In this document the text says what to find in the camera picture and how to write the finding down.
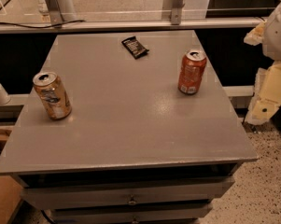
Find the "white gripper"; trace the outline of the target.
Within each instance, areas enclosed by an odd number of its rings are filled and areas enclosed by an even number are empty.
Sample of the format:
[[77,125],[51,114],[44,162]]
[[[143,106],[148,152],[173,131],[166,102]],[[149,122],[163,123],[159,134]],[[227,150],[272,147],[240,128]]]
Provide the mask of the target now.
[[[246,34],[244,42],[251,46],[262,43],[263,54],[281,61],[281,2],[265,21]],[[268,69],[260,68],[256,74],[254,95],[248,106],[245,122],[262,125],[281,107],[281,62]]]

